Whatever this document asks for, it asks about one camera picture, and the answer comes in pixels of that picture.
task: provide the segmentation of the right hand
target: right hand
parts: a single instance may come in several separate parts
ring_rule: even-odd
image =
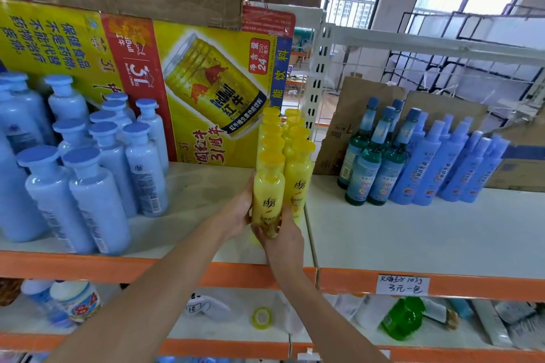
[[[305,240],[293,220],[289,204],[282,206],[282,223],[275,238],[269,238],[256,224],[252,224],[252,231],[265,250],[272,274],[279,285],[303,273]]]

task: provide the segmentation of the red bull can image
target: red bull can image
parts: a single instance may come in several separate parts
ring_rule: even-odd
[[[268,106],[267,95],[196,33],[182,43],[163,76],[174,95],[232,136],[246,131]]]

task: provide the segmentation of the green plastic bottle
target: green plastic bottle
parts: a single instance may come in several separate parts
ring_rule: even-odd
[[[378,98],[369,98],[369,101],[367,102],[367,110],[365,111],[364,117],[361,120],[358,133],[350,138],[350,144],[348,145],[348,149],[346,150],[344,161],[342,163],[341,174],[337,179],[338,186],[344,190],[348,188],[348,184],[350,183],[354,160],[361,153],[361,151],[363,151],[367,145],[369,145],[369,140],[371,139],[371,134],[373,132],[374,117],[377,113],[378,105]]]
[[[401,175],[407,161],[408,153],[406,145],[414,131],[415,125],[418,123],[420,113],[421,110],[418,108],[410,109],[392,147],[382,155],[382,164],[366,200],[372,205],[382,206],[388,200],[393,186],[399,175]]]
[[[393,130],[396,129],[396,125],[399,121],[399,117],[401,117],[401,110],[403,109],[404,103],[405,101],[401,99],[394,99],[392,102],[392,106],[396,109],[396,116],[393,118],[393,122],[392,124],[390,124],[390,128],[388,128],[386,139],[384,140],[384,143],[382,144],[383,152],[387,149],[390,149],[390,146],[392,145]]]
[[[395,108],[391,106],[384,108],[369,146],[363,150],[358,158],[354,159],[352,176],[346,194],[344,194],[344,199],[349,204],[360,206],[365,202],[382,162],[380,148],[384,143],[388,127],[392,123],[395,113]]]
[[[425,311],[420,297],[400,298],[380,326],[391,338],[402,341],[420,328]]]

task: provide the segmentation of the handwritten price label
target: handwritten price label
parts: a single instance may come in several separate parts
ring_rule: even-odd
[[[394,296],[427,296],[429,277],[379,274],[377,294]]]

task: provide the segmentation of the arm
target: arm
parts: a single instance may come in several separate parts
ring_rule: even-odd
[[[305,242],[289,206],[282,208],[282,225],[276,238],[268,238],[256,225],[252,225],[252,230],[265,249],[278,285],[303,321],[323,361],[390,361],[342,317],[304,275]]]
[[[231,202],[68,336],[47,363],[153,361],[216,251],[250,222],[252,190],[253,176]],[[82,351],[82,345],[92,347]]]

